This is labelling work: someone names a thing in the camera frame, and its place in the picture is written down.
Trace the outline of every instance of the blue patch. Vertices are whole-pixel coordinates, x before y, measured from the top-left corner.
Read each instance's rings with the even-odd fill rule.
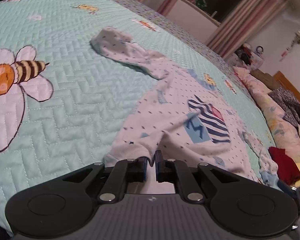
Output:
[[[177,73],[178,75],[180,75],[180,76],[186,77],[186,76],[184,76],[181,72],[179,72],[178,70],[176,70],[176,73]]]
[[[157,92],[158,92],[158,102],[159,102],[159,104],[167,104],[168,101],[164,98],[163,92],[161,90],[158,90],[158,89],[157,89]]]
[[[275,174],[270,174],[267,171],[262,171],[262,172],[260,172],[260,174],[261,174],[261,177],[262,177],[262,180],[263,180],[264,184],[266,184],[270,187],[279,189],[278,185],[277,185],[278,181],[279,181],[279,178],[278,178],[278,175],[276,173]]]
[[[225,165],[225,163],[224,163],[224,161],[223,161],[223,159],[221,159],[220,157],[213,157],[214,158],[214,160],[216,161],[216,164],[218,164],[218,165],[220,165],[220,166],[223,166],[223,167],[225,167],[226,165]]]
[[[210,85],[205,80],[199,79],[198,75],[196,74],[194,69],[189,68],[189,69],[187,69],[187,72],[190,74],[190,76],[192,76],[205,89],[210,90],[210,91],[215,91],[216,90],[216,87],[214,85]]]
[[[197,116],[194,117],[194,113],[187,114],[189,119],[184,122],[183,126],[191,138],[193,143],[202,143],[211,141],[207,128],[202,124]]]
[[[140,138],[144,138],[144,137],[148,137],[148,136],[149,136],[149,135],[148,135],[147,133],[143,132],[143,133],[141,134]]]
[[[196,72],[194,71],[194,69],[192,69],[192,68],[188,68],[187,69],[187,72],[190,74],[190,76],[192,76],[193,78],[197,78],[198,76],[197,76],[197,74],[196,74]]]

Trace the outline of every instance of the navy striped pattern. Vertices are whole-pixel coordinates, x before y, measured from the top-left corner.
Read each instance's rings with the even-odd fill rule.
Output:
[[[192,109],[200,109],[200,121],[207,128],[209,136],[214,143],[230,143],[230,135],[221,113],[213,107],[200,100],[188,100],[188,106]]]

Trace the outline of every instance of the metal screw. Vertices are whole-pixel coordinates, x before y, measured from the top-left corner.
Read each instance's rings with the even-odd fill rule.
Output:
[[[203,196],[200,193],[190,193],[187,198],[192,201],[200,201],[203,199]]]
[[[103,193],[99,198],[103,201],[113,201],[115,199],[115,195],[112,193]]]

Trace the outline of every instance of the quilted blanket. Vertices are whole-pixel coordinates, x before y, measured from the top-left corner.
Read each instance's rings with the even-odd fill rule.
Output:
[[[208,74],[265,146],[259,109],[205,57],[111,0],[0,2],[0,226],[16,192],[101,161],[136,102],[156,85],[137,69],[98,55],[92,36],[113,26],[182,68]],[[247,146],[256,175],[259,164]]]

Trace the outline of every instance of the white flower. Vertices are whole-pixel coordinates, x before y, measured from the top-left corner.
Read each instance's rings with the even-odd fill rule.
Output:
[[[23,47],[15,58],[12,51],[0,49],[0,152],[4,151],[17,134],[25,110],[24,94],[42,102],[51,98],[53,86],[41,75],[18,83],[20,74],[32,71],[18,71],[15,62],[34,61],[36,50]]]

